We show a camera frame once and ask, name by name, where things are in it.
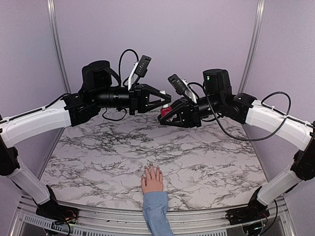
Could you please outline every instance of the red object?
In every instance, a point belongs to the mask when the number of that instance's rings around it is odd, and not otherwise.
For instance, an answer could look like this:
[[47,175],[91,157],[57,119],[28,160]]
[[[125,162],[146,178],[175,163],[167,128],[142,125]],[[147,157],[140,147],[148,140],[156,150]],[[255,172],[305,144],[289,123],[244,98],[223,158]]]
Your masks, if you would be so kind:
[[171,107],[165,107],[165,108],[161,108],[161,116],[165,116],[167,113],[169,113],[172,110]]

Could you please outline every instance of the vent grille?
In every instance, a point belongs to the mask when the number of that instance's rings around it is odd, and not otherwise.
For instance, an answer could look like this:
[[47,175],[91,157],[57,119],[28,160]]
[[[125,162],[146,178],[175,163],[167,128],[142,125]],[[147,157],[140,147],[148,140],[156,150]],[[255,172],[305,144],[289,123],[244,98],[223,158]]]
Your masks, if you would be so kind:
[[[50,221],[46,218],[41,218],[36,215],[25,215],[24,222],[45,228],[48,230],[52,230],[55,232],[64,232],[68,233],[68,226],[65,225],[53,225],[53,221]],[[71,225],[71,235],[72,236],[135,236],[130,234],[117,234],[117,233],[108,233],[102,232],[99,230],[91,230],[91,229],[81,229],[76,227],[76,225]],[[212,231],[201,234],[184,234],[178,236],[227,236],[226,230]]]

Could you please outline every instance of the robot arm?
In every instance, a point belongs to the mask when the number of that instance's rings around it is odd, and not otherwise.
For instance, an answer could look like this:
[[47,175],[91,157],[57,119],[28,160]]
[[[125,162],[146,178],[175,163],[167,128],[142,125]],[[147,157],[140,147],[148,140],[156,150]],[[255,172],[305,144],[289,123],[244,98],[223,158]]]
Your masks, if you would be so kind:
[[176,92],[184,97],[175,101],[172,110],[166,115],[160,115],[161,124],[179,127],[200,127],[203,118],[219,114],[219,117],[229,117],[241,124],[247,124],[275,132],[275,135],[287,140],[299,150],[294,156],[291,167],[282,171],[268,184],[258,188],[247,207],[227,211],[227,219],[231,224],[239,224],[269,216],[267,206],[281,194],[289,192],[303,180],[315,177],[315,140],[314,124],[294,118],[270,107],[255,97],[245,93],[233,95],[226,70],[214,69],[203,72],[204,84],[201,86],[204,97],[193,101],[187,96],[191,84],[181,80],[177,75],[171,76],[171,82]]
[[[65,94],[47,106],[14,117],[0,117],[0,175],[11,179],[34,199],[38,214],[60,220],[69,208],[57,203],[52,189],[42,184],[24,165],[14,146],[49,130],[85,123],[97,116],[101,108],[111,107],[125,112],[129,108],[129,114],[134,115],[135,111],[145,113],[169,103],[170,95],[138,83],[145,76],[150,60],[150,57],[142,56],[140,62],[135,63],[129,87],[121,86],[120,77],[108,61],[95,61],[83,67],[83,86],[78,93]],[[111,76],[117,80],[118,86],[112,86]],[[160,97],[161,101],[150,101],[150,95]]]

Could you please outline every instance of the metal frame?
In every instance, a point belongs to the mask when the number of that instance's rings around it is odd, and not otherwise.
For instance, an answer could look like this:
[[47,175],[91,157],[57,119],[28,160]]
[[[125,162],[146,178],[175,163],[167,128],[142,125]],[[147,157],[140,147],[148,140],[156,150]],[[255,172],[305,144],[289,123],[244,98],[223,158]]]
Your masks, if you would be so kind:
[[250,75],[250,71],[252,67],[252,61],[255,56],[257,46],[258,46],[264,9],[265,9],[265,0],[258,0],[256,18],[255,18],[254,28],[252,31],[252,41],[251,41],[250,50],[247,56],[242,80],[238,89],[238,93],[245,91],[245,88],[249,79],[249,75]]
[[[63,80],[63,86],[66,92],[71,93],[63,55],[62,55],[62,48],[58,34],[58,26],[57,26],[57,19],[55,13],[55,4],[54,0],[47,0],[48,5],[48,12],[49,12],[49,20],[51,24],[52,30],[52,37],[54,40],[54,46],[56,50],[57,60]],[[242,80],[239,86],[238,92],[243,92],[246,88],[246,84],[249,79],[249,74],[252,66],[252,61],[257,50],[257,45],[259,41],[259,35],[261,30],[262,24],[262,17],[264,12],[265,0],[258,0],[257,4],[257,12],[256,18],[253,28],[252,40],[249,49],[248,58],[246,61],[246,65],[244,68]],[[50,156],[52,155],[59,138],[61,137],[64,129],[61,129],[54,140],[52,149],[49,152],[49,155],[45,159],[45,163],[43,168],[41,169],[38,177],[41,178],[44,169],[48,163]],[[288,210],[285,204],[284,199],[281,197],[277,200],[279,204],[279,216],[282,222],[282,226],[286,236],[295,236],[294,227],[291,221],[291,218],[288,214]],[[143,220],[142,213],[140,211],[128,211],[128,210],[118,210],[118,209],[104,209],[98,207],[90,207],[90,206],[82,206],[70,203],[62,203],[63,205],[73,206],[80,209],[80,214],[78,218],[78,222],[75,225],[72,225],[74,229],[79,231],[80,229],[89,229],[91,232],[102,231],[102,232],[112,232],[118,235],[125,235],[129,232],[131,235],[134,235],[135,230],[137,234],[141,232],[142,235],[147,235],[148,231]],[[36,206],[33,203],[32,199],[29,196],[23,195],[18,209],[15,213],[14,220],[11,225],[10,235],[11,236],[18,236],[21,232],[23,222],[27,222],[27,217],[30,219],[30,216],[33,216],[35,219],[39,216],[35,215]],[[179,225],[174,229],[174,233],[185,235],[185,236],[196,236],[200,235],[200,233],[204,234],[207,233],[210,235],[213,230],[226,230],[228,228],[239,227],[240,225],[230,226],[229,222],[225,220],[225,211],[228,209],[226,208],[217,208],[217,209],[210,209],[210,210],[198,210],[198,211],[181,211],[181,212],[169,212],[168,218],[170,224],[173,227],[175,225]],[[271,204],[269,206],[271,217],[275,215],[275,206]],[[109,220],[114,220],[115,222],[111,222],[110,224],[106,224]],[[43,222],[46,222],[47,226],[49,226],[49,219],[42,219]],[[126,227],[121,229],[121,224],[124,223]]]
[[[76,224],[71,224],[73,231],[71,235],[92,235],[92,233],[95,233],[95,235],[98,233],[98,236],[108,234],[113,236],[150,235],[142,212],[139,210],[108,209],[60,203],[80,210]],[[283,197],[278,198],[277,203],[279,206],[278,216],[282,220],[285,236],[295,236],[293,228],[290,227],[292,223]],[[234,207],[236,206],[206,210],[169,211],[167,218],[174,234],[179,236],[211,235],[211,233],[226,232],[227,229],[260,222],[260,220],[257,220],[231,226],[229,221],[226,220],[225,214],[226,210]],[[276,213],[274,203],[269,205],[269,210],[271,213],[269,220],[272,220]],[[23,195],[16,210],[9,235],[20,235],[24,222],[46,227],[47,229],[50,228],[52,220],[37,216],[35,211],[36,205],[32,199]],[[67,232],[67,230],[66,226],[55,229],[57,232]]]
[[61,49],[61,44],[60,44],[60,39],[59,39],[59,34],[58,34],[58,26],[57,26],[54,0],[48,0],[47,6],[48,6],[50,27],[52,31],[53,40],[54,40],[54,46],[55,46],[55,50],[57,54],[59,69],[60,69],[60,73],[63,80],[63,86],[66,92],[71,93],[71,88],[70,88],[69,80],[68,80],[67,73],[65,70],[63,54],[62,54],[62,49]]

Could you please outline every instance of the black cable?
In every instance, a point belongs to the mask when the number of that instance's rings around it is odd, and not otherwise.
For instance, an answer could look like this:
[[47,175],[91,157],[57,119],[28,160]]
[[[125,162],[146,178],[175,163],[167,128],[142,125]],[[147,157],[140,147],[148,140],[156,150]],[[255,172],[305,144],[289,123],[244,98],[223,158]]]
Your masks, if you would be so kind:
[[[270,110],[273,110],[273,111],[278,112],[279,114],[285,116],[285,113],[283,113],[282,111],[280,111],[280,110],[278,110],[278,109],[276,109],[276,108],[272,108],[271,106],[268,106],[268,105],[266,105],[266,104],[263,104],[263,102],[264,102],[265,100],[266,100],[266,99],[264,99],[264,100],[261,101],[261,105],[262,105],[263,107],[269,108]],[[303,122],[303,121],[301,121],[301,120],[299,120],[299,119],[295,119],[295,118],[292,118],[292,117],[287,117],[287,118],[290,119],[290,120],[292,120],[292,121],[298,122],[298,123],[300,123],[300,124],[306,125],[306,126],[309,127],[309,128],[312,128],[312,129],[315,128],[313,125],[311,125],[311,124],[306,124],[305,122]]]
[[191,83],[188,83],[187,85],[189,86],[189,88],[190,88],[190,90],[196,95],[196,97],[197,97],[197,100],[199,100],[200,99],[200,97],[199,97],[199,95],[198,95],[198,93],[196,93],[196,91],[195,90],[193,90],[193,88],[192,87],[190,87],[190,85],[192,85],[193,84],[193,82],[191,82]]
[[54,105],[56,102],[58,102],[61,98],[63,98],[65,95],[71,95],[70,93],[64,93],[63,95],[60,95],[55,101],[49,103],[47,106],[45,106],[45,108],[49,108],[52,105]]
[[121,65],[122,65],[122,59],[123,59],[123,56],[124,56],[124,54],[125,54],[126,52],[133,52],[133,53],[135,54],[136,58],[137,58],[137,61],[139,61],[139,56],[138,56],[138,54],[136,53],[135,50],[133,50],[133,49],[126,49],[126,50],[124,50],[123,53],[121,54],[120,58],[119,58],[119,64],[118,64],[118,75],[119,75],[120,78],[122,77],[121,71],[120,71],[120,68],[121,68]]
[[278,216],[278,204],[277,204],[276,200],[274,200],[274,201],[275,201],[275,204],[276,204],[276,216],[275,216],[275,219],[274,219],[274,221],[270,224],[270,226],[269,226],[264,232],[262,232],[260,235],[264,235],[268,230],[270,230],[270,228],[274,225],[275,221],[277,220],[277,216]]
[[140,79],[141,79],[141,77],[140,77],[140,76],[138,76],[138,78],[137,78],[137,79],[133,82],[133,84],[132,84],[132,85],[135,85],[136,83],[138,83]]
[[213,118],[213,119],[201,119],[203,122],[213,122],[213,121],[215,121],[216,119],[215,118]]
[[128,87],[128,85],[125,85],[125,83],[128,81],[128,79],[129,79],[129,77],[127,77],[127,78],[124,80],[124,82],[123,82],[123,86],[124,86],[124,87]]
[[[59,99],[61,99],[63,96],[65,95],[70,95],[70,93],[64,93],[63,95],[59,96],[56,100],[54,100],[53,102],[51,102],[50,104],[48,104],[47,106],[45,106],[45,109],[51,107],[54,103],[56,103]],[[12,120],[15,120],[17,118],[20,118],[20,117],[24,117],[24,116],[27,116],[27,115],[30,115],[30,114],[33,114],[35,112],[40,112],[42,111],[43,109],[42,108],[37,108],[35,110],[32,110],[32,111],[29,111],[29,112],[25,112],[23,114],[19,114],[17,116],[14,116],[14,117],[11,117],[9,120],[2,120],[0,121],[0,124],[3,124],[3,123],[6,123],[8,121],[12,121]]]
[[[213,107],[212,107],[212,105],[211,105],[210,99],[209,99],[209,97],[207,96],[207,92],[206,92],[205,88],[204,88],[201,84],[199,84],[199,83],[193,82],[193,84],[198,85],[199,87],[202,88],[202,90],[203,90],[203,92],[204,92],[204,94],[205,94],[205,96],[206,96],[206,99],[207,99],[207,101],[208,101],[208,104],[209,104],[210,109],[211,109],[212,111],[214,111],[214,109],[213,109]],[[291,110],[291,98],[290,98],[290,96],[289,96],[287,93],[285,93],[285,92],[275,92],[275,93],[273,93],[273,95],[275,95],[275,94],[284,94],[284,95],[288,98],[288,100],[289,100],[289,106],[288,106],[288,109],[287,109],[287,112],[286,112],[286,115],[288,115],[289,112],[290,112],[290,110]],[[286,119],[287,119],[287,117],[285,117],[285,118],[283,119],[282,123],[280,124],[280,126],[279,126],[274,132],[272,132],[270,135],[268,135],[268,136],[266,136],[266,137],[257,138],[257,139],[245,139],[245,138],[242,138],[242,137],[236,137],[236,136],[233,136],[233,135],[229,134],[229,133],[224,129],[224,127],[222,126],[222,124],[221,124],[221,122],[219,121],[217,115],[216,115],[215,113],[213,113],[213,115],[214,115],[214,117],[215,117],[215,119],[216,119],[218,125],[220,126],[221,130],[222,130],[227,136],[229,136],[229,137],[231,137],[231,138],[233,138],[233,139],[239,140],[239,141],[244,141],[244,142],[256,142],[256,141],[262,141],[262,140],[269,139],[270,137],[272,137],[273,135],[275,135],[275,134],[282,128],[282,126],[284,125],[284,123],[285,123],[285,121],[286,121]]]
[[106,109],[106,111],[102,114],[102,117],[104,118],[104,119],[106,119],[106,120],[110,120],[110,121],[121,121],[123,118],[125,118],[125,116],[127,115],[127,109],[126,108],[123,108],[123,110],[125,111],[125,114],[124,114],[124,116],[122,117],[122,118],[120,118],[120,119],[111,119],[111,118],[107,118],[107,117],[105,117],[104,115],[106,114],[106,112],[107,112],[107,108],[105,107],[105,109]]
[[[39,208],[39,209],[41,209],[44,213],[46,213],[47,214],[47,211],[45,211],[44,209],[42,209],[41,207],[40,207],[40,205],[37,203],[37,202],[35,202],[35,200],[33,199],[33,201],[34,201],[34,203],[35,203],[35,205],[37,206],[37,208]],[[66,219],[64,218],[64,217],[56,217],[56,216],[52,216],[54,219],[55,218],[57,218],[57,219],[61,219],[61,222],[65,222],[67,225],[68,225],[68,228],[69,228],[69,231],[68,231],[68,234],[66,235],[66,236],[69,236],[70,234],[71,234],[71,227],[70,227],[70,225],[69,225],[69,223],[66,221]],[[58,224],[61,224],[60,222],[53,222],[53,224],[55,224],[55,225],[58,225]]]
[[191,98],[190,97],[188,97],[188,95],[187,94],[183,94],[183,96],[184,96],[184,98],[186,98],[188,101],[191,101]]

